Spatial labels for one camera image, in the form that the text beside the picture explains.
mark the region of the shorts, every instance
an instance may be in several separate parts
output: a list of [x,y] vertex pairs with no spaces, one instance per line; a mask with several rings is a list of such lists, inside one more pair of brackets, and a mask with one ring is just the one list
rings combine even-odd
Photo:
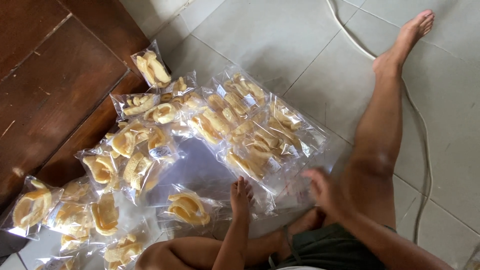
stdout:
[[275,270],[290,266],[325,270],[385,270],[385,265],[338,223],[294,235],[290,248],[292,255],[278,265],[270,257],[269,264],[249,270]]

